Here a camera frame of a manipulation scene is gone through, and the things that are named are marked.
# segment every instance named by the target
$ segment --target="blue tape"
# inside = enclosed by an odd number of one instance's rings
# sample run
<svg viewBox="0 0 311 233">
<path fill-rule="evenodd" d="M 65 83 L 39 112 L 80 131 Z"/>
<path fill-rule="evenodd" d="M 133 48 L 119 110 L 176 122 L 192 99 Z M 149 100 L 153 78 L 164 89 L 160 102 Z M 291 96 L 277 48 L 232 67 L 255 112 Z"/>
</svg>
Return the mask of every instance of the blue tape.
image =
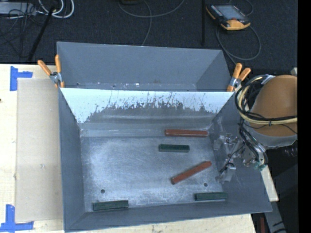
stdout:
<svg viewBox="0 0 311 233">
<path fill-rule="evenodd" d="M 0 232 L 15 233 L 15 231 L 26 231 L 34 228 L 34 222 L 15 223 L 15 207 L 7 204 L 5 206 L 5 223 L 1 223 Z"/>
<path fill-rule="evenodd" d="M 11 66 L 10 91 L 17 90 L 17 78 L 31 78 L 32 72 L 18 72 L 18 68 Z"/>
</svg>

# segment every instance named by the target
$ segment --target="cardboard sheet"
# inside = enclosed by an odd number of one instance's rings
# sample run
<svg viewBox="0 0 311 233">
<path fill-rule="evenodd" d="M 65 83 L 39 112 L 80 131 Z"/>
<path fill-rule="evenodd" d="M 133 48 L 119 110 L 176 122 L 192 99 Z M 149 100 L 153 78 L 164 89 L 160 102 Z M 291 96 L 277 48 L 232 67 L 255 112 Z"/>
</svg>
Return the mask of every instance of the cardboard sheet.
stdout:
<svg viewBox="0 0 311 233">
<path fill-rule="evenodd" d="M 58 125 L 53 83 L 18 79 L 16 222 L 62 219 Z"/>
</svg>

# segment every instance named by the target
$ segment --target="bin floor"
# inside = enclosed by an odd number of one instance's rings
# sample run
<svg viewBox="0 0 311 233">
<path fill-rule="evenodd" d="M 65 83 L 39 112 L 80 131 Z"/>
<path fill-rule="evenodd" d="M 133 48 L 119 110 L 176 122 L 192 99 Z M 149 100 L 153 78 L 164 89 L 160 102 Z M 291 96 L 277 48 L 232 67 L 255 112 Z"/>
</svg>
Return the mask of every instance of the bin floor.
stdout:
<svg viewBox="0 0 311 233">
<path fill-rule="evenodd" d="M 189 145 L 188 153 L 159 152 L 159 144 Z M 129 207 L 193 203 L 195 193 L 222 192 L 210 139 L 189 137 L 81 137 L 86 211 L 93 202 L 128 200 Z M 211 161 L 175 185 L 171 178 Z"/>
</svg>

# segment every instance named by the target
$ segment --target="gray bin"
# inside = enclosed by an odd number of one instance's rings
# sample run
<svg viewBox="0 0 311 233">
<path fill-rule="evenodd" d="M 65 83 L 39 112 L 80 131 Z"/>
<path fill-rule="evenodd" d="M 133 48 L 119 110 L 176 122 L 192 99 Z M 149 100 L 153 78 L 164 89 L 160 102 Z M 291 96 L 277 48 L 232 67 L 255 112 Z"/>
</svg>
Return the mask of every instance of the gray bin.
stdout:
<svg viewBox="0 0 311 233">
<path fill-rule="evenodd" d="M 215 180 L 225 156 L 212 143 L 223 130 L 238 135 L 239 120 L 221 50 L 58 42 L 57 53 L 66 232 L 271 211 L 260 172 L 242 161 L 231 182 Z M 167 137 L 165 129 L 210 134 Z M 159 144 L 190 151 L 159 152 Z M 172 185 L 202 161 L 212 166 Z M 228 198 L 195 201 L 205 192 Z M 128 208 L 93 211 L 118 200 Z"/>
</svg>

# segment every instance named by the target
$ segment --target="green block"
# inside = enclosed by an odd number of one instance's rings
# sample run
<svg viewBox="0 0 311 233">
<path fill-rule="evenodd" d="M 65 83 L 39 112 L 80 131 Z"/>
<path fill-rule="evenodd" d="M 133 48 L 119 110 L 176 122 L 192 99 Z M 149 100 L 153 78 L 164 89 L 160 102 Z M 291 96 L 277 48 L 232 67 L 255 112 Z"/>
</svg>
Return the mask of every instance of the green block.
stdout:
<svg viewBox="0 0 311 233">
<path fill-rule="evenodd" d="M 206 192 L 194 194 L 195 201 L 206 201 L 206 200 L 225 200 L 228 198 L 226 192 Z"/>
<path fill-rule="evenodd" d="M 173 145 L 173 144 L 159 145 L 159 152 L 188 153 L 189 151 L 190 151 L 189 145 Z"/>
<path fill-rule="evenodd" d="M 93 211 L 106 211 L 128 208 L 128 200 L 108 201 L 93 203 Z"/>
</svg>

